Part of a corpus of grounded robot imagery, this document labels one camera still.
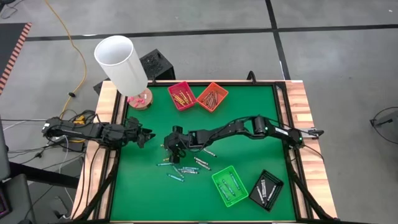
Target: pink lamp base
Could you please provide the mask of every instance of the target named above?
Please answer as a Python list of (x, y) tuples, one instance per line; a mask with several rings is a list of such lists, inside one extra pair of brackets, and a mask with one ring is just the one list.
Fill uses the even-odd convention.
[(154, 97), (152, 92), (146, 88), (142, 93), (137, 96), (129, 96), (127, 102), (136, 110), (145, 110), (153, 103)]

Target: wooden frame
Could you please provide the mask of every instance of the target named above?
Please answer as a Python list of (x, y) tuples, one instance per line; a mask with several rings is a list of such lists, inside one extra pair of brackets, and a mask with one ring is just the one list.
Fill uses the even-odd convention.
[[(157, 81), (157, 83), (170, 83), (170, 82), (182, 82), (184, 80), (160, 80)], [(187, 82), (252, 82), (251, 80), (187, 80)], [(287, 90), (287, 96), (289, 100), (289, 105), (290, 105), (290, 112), (292, 114), (292, 119), (295, 128), (312, 128), (314, 127), (313, 125), (313, 120), (311, 116), (311, 111), (310, 107), (308, 104), (307, 100), (307, 95), (305, 93), (304, 89), (304, 84), (302, 81), (282, 81), (282, 80), (258, 80), (257, 82), (284, 82), (286, 85), (286, 90)], [(99, 95), (98, 99), (98, 104), (97, 104), (97, 109), (96, 113), (98, 114), (99, 118), (101, 119), (102, 122), (111, 122), (113, 113), (114, 113), (114, 107), (115, 107), (115, 101), (116, 97), (118, 96), (118, 92), (116, 87), (113, 85), (111, 81), (105, 81), (103, 82), (103, 86), (101, 89), (101, 94)], [(279, 96), (279, 103), (281, 105), (281, 110), (282, 110), (282, 117), (284, 121), (287, 121), (287, 112), (286, 112), (286, 107), (285, 107), (285, 101), (283, 99), (282, 94), (278, 94)], [(124, 102), (124, 96), (120, 96), (121, 100), (120, 102)], [(118, 116), (116, 118), (116, 123), (120, 123), (122, 118), (123, 118), (123, 103), (118, 104), (119, 108), (118, 110)], [(318, 144), (317, 140), (312, 140), (312, 139), (306, 139), (305, 140), (306, 145), (314, 148), (318, 152), (320, 152), (320, 147)], [(96, 157), (93, 158), (93, 155), (97, 149), (98, 145), (95, 142), (89, 142), (87, 151), (86, 151), (86, 162), (85, 162), (85, 167), (82, 169), (81, 174), (83, 175), (83, 172), (85, 172), (85, 181), (83, 183), (83, 179), (81, 178), (79, 181), (79, 186), (76, 191), (76, 197), (75, 197), (75, 204), (73, 206), (72, 212), (75, 213), (75, 210), (77, 209), (77, 206), (80, 201), (80, 197), (82, 194), (82, 189), (83, 189), (83, 184), (84, 184), (84, 190), (83, 190), (83, 196), (80, 202), (80, 206), (76, 212), (75, 217), (79, 216), (79, 214), (84, 210), (86, 207), (87, 203), (87, 195), (88, 195), (88, 200), (90, 201), (94, 194), (97, 192), (99, 184), (100, 184), (100, 179), (101, 179), (101, 173), (103, 170), (103, 164), (104, 164), (104, 155), (105, 155), (105, 150), (100, 149), (99, 152), (97, 153)], [(300, 150), (301, 154), (301, 159), (302, 159), (302, 165), (303, 165), (303, 170), (305, 174), (305, 179), (307, 183), (307, 188), (311, 192), (311, 194), (314, 196), (314, 198), (317, 200), (317, 202), (323, 207), (323, 209), (331, 216), (336, 217), (336, 210), (335, 206), (333, 203), (333, 199), (331, 196), (330, 188), (329, 188), (329, 183), (328, 179), (326, 176), (326, 170), (325, 166), (323, 164), (323, 161), (321, 158), (319, 158), (318, 155), (316, 155), (314, 152), (303, 148)], [(108, 168), (107, 168), (107, 173), (109, 173), (110, 168), (113, 165), (113, 157), (114, 157), (114, 152), (111, 153), (109, 162), (108, 162)], [(90, 164), (92, 160), (94, 159), (93, 162), (93, 170), (91, 171), (91, 185), (90, 189), (88, 189), (88, 176), (90, 174)], [(302, 218), (308, 218), (307, 213), (306, 213), (306, 207), (304, 203), (303, 196), (298, 188), (296, 188), (296, 192), (298, 195), (298, 202), (299, 202), (299, 207), (300, 207), (300, 214)], [(106, 218), (106, 208), (107, 208), (107, 203), (108, 203), (108, 195), (109, 195), (109, 188), (107, 191), (104, 193), (102, 201), (101, 201), (101, 206), (99, 209), (99, 215), (98, 218)]]

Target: lamp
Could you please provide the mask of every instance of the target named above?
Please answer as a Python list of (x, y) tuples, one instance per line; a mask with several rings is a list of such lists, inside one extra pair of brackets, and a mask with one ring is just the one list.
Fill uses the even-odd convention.
[(105, 38), (96, 46), (94, 57), (133, 108), (143, 110), (152, 103), (147, 75), (130, 39), (121, 35)]

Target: green table surface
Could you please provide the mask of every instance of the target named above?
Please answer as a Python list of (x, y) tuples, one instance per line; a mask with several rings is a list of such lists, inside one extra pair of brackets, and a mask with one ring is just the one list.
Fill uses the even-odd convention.
[[(186, 174), (185, 182), (166, 175), (178, 176), (171, 166), (156, 166), (167, 157), (160, 145), (172, 132), (172, 126), (189, 130), (213, 129), (243, 116), (261, 114), (277, 119), (275, 99), (271, 86), (226, 86), (229, 95), (213, 113), (199, 104), (185, 111), (174, 106), (167, 87), (150, 88), (153, 105), (144, 111), (132, 108), (127, 117), (138, 118), (143, 127), (152, 129), (156, 137), (143, 149), (130, 142), (122, 148), (114, 192), (112, 221), (266, 221), (295, 220), (282, 142), (275, 138), (251, 140), (232, 136), (207, 147), (218, 157), (205, 152), (196, 154), (207, 161), (211, 171), (201, 169), (199, 174)], [(193, 86), (196, 97), (205, 86)], [(187, 152), (181, 166), (195, 166), (193, 154)], [(263, 169), (284, 182), (283, 189), (271, 212), (267, 212), (249, 197), (227, 208), (222, 201), (211, 175), (228, 166), (234, 166), (245, 188), (250, 193)]]

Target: table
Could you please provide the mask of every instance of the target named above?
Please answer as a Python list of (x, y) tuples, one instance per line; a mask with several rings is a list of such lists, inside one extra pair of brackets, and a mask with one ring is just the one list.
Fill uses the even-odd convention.
[[(165, 156), (165, 153), (161, 151), (159, 142), (163, 141), (163, 137), (171, 132), (172, 125), (180, 125), (188, 129), (200, 129), (206, 128), (211, 129), (226, 122), (235, 119), (241, 113), (249, 113), (249, 115), (261, 113), (263, 116), (268, 116), (270, 118), (279, 118), (283, 120), (283, 122), (294, 124), (296, 128), (311, 128), (313, 127), (312, 117), (310, 108), (307, 101), (307, 96), (305, 94), (304, 85), (301, 81), (257, 81), (256, 83), (252, 83), (250, 80), (197, 80), (197, 81), (188, 81), (193, 87), (194, 94), (198, 96), (200, 92), (204, 89), (204, 87), (210, 82), (217, 82), (222, 86), (225, 86), (229, 89), (229, 95), (226, 98), (226, 101), (222, 102), (220, 107), (215, 111), (215, 114), (209, 114), (209, 112), (205, 111), (199, 105), (195, 108), (190, 108), (190, 111), (186, 112), (178, 112), (172, 102), (168, 94), (162, 94), (167, 86), (174, 84), (175, 82), (180, 81), (157, 81), (156, 83), (149, 82), (149, 87), (154, 92), (154, 104), (147, 111), (134, 111), (129, 110), (128, 107), (125, 107), (125, 97), (120, 96), (117, 93), (114, 85), (111, 82), (104, 82), (101, 94), (99, 96), (97, 113), (102, 122), (115, 122), (120, 123), (124, 114), (133, 115), (137, 117), (141, 123), (144, 124), (144, 127), (153, 129), (157, 136), (149, 141), (146, 144), (144, 149), (138, 149), (134, 145), (134, 143), (130, 143), (121, 151), (121, 159), (119, 163), (117, 184), (113, 184), (107, 192), (105, 192), (103, 199), (101, 201), (101, 205), (97, 206), (97, 209), (93, 212), (91, 217), (95, 218), (110, 218), (112, 221), (203, 221), (203, 220), (217, 220), (217, 221), (231, 221), (231, 220), (247, 220), (247, 221), (269, 221), (269, 220), (295, 220), (296, 218), (306, 218), (312, 215), (311, 213), (307, 213), (310, 209), (306, 208), (304, 199), (300, 191), (295, 187), (294, 184), (291, 184), (289, 178), (287, 177), (286, 170), (283, 169), (283, 158), (280, 156), (282, 153), (282, 146), (279, 140), (267, 138), (263, 141), (244, 141), (241, 138), (233, 137), (234, 139), (229, 138), (228, 140), (222, 140), (222, 145), (228, 145), (228, 148), (232, 148), (230, 151), (221, 148), (221, 143), (214, 143), (211, 146), (211, 149), (216, 151), (220, 155), (220, 158), (212, 161), (211, 164), (214, 164), (214, 170), (222, 169), (227, 166), (227, 164), (232, 163), (237, 169), (239, 175), (241, 176), (245, 187), (248, 191), (251, 190), (254, 181), (253, 177), (258, 178), (262, 169), (267, 169), (275, 174), (277, 177), (282, 179), (285, 182), (284, 189), (281, 191), (281, 195), (277, 203), (275, 204), (273, 210), (270, 213), (266, 213), (261, 208), (256, 210), (258, 207), (254, 202), (250, 201), (250, 199), (245, 199), (242, 202), (237, 203), (231, 208), (221, 207), (218, 202), (221, 202), (220, 196), (217, 195), (216, 189), (213, 187), (213, 191), (211, 192), (210, 184), (211, 182), (210, 175), (215, 173), (204, 173), (199, 174), (196, 177), (188, 177), (186, 182), (179, 183), (173, 181), (165, 175), (165, 171), (159, 171), (159, 167), (156, 167), (154, 162), (161, 160), (162, 157)], [(237, 103), (231, 103), (227, 101), (227, 99), (233, 101), (238, 100), (239, 95), (244, 94), (245, 92), (250, 92), (250, 94), (256, 94), (260, 91), (264, 94), (264, 97), (261, 98), (264, 101), (264, 104), (256, 103), (259, 101), (259, 98), (248, 98), (248, 103), (250, 105), (254, 105), (255, 107), (244, 107), (239, 106)], [(156, 111), (160, 111), (163, 107), (165, 117), (157, 114)], [(217, 113), (222, 113), (223, 110), (233, 111), (232, 113), (225, 115), (217, 116), (222, 119), (214, 119), (214, 115)], [(201, 118), (192, 120), (192, 116)], [(211, 123), (203, 122), (206, 119), (214, 119)], [(162, 119), (166, 122), (165, 128), (157, 125), (159, 120)], [(239, 150), (239, 143), (245, 144), (252, 150), (256, 151), (250, 152), (242, 156), (243, 158), (247, 158), (246, 160), (252, 161), (251, 163), (242, 163), (237, 160), (236, 156), (239, 153), (242, 153)], [(320, 151), (318, 141), (313, 139), (306, 139), (306, 145)], [(266, 151), (259, 150), (259, 144), (267, 145), (268, 148)], [(86, 163), (85, 168), (82, 169), (82, 172), (85, 172), (86, 177), (90, 174), (90, 163), (93, 159), (93, 154), (97, 148), (97, 144), (95, 142), (90, 142), (88, 145), (87, 153), (86, 153)], [(270, 154), (270, 150), (273, 151), (272, 157), (273, 160), (264, 160), (264, 155)], [(291, 158), (294, 158), (294, 152), (290, 151)], [(110, 167), (113, 164), (113, 157), (115, 152), (105, 151), (100, 149), (94, 158), (93, 162), (93, 170), (91, 171), (91, 185), (90, 189), (88, 188), (88, 178), (83, 180), (80, 179), (79, 188), (76, 193), (76, 200), (73, 211), (77, 208), (77, 202), (80, 199), (82, 193), (82, 186), (85, 185), (85, 189), (83, 191), (83, 197), (81, 201), (81, 206), (78, 208), (76, 215), (80, 214), (80, 212), (84, 209), (84, 205), (86, 204), (86, 197), (88, 194), (89, 200), (94, 196), (96, 191), (98, 190), (99, 183), (104, 179), (106, 175), (106, 171), (109, 172)], [(319, 158), (318, 155), (313, 152), (306, 150), (305, 148), (300, 150), (301, 159), (294, 160), (294, 167), (297, 171), (300, 171), (302, 168), (303, 174), (305, 176), (306, 184), (309, 191), (312, 193), (314, 198), (318, 201), (318, 203), (323, 207), (323, 209), (329, 213), (329, 215), (335, 217), (336, 212), (333, 204), (333, 199), (331, 197), (330, 188), (328, 185), (328, 180), (325, 172), (325, 167), (323, 165), (323, 161)], [(243, 167), (250, 166), (249, 169), (243, 170)], [(140, 169), (142, 172), (131, 172), (130, 170)], [(140, 184), (133, 184), (132, 181), (137, 180), (140, 181)], [(159, 185), (164, 185), (165, 187), (165, 195), (175, 195), (176, 192), (182, 192), (185, 197), (178, 198), (176, 200), (170, 201), (165, 206), (173, 206), (176, 207), (176, 212), (174, 215), (169, 212), (169, 208), (163, 209), (160, 211), (160, 205), (156, 205), (153, 203), (155, 198), (160, 198), (160, 201), (164, 201), (164, 195), (162, 195), (162, 191), (155, 193), (154, 196), (145, 196), (144, 193), (148, 187), (153, 186), (150, 184), (151, 180), (155, 180), (156, 182), (160, 182)], [(200, 187), (198, 187), (195, 183), (200, 181)], [(197, 194), (204, 194), (208, 192), (206, 197), (196, 197), (196, 199), (201, 202), (209, 202), (210, 199), (213, 200), (213, 203), (207, 203), (205, 207), (205, 211), (200, 215), (198, 212), (190, 212), (186, 208), (184, 208), (184, 204), (192, 201), (192, 194), (187, 193), (188, 190), (198, 190)], [(193, 207), (193, 211), (198, 209), (202, 209), (203, 207), (199, 207), (198, 204), (190, 203), (189, 206)], [(156, 214), (150, 214), (145, 212), (147, 209), (153, 207), (159, 212)], [(211, 212), (212, 210), (217, 209), (219, 212), (215, 214), (215, 212)]]

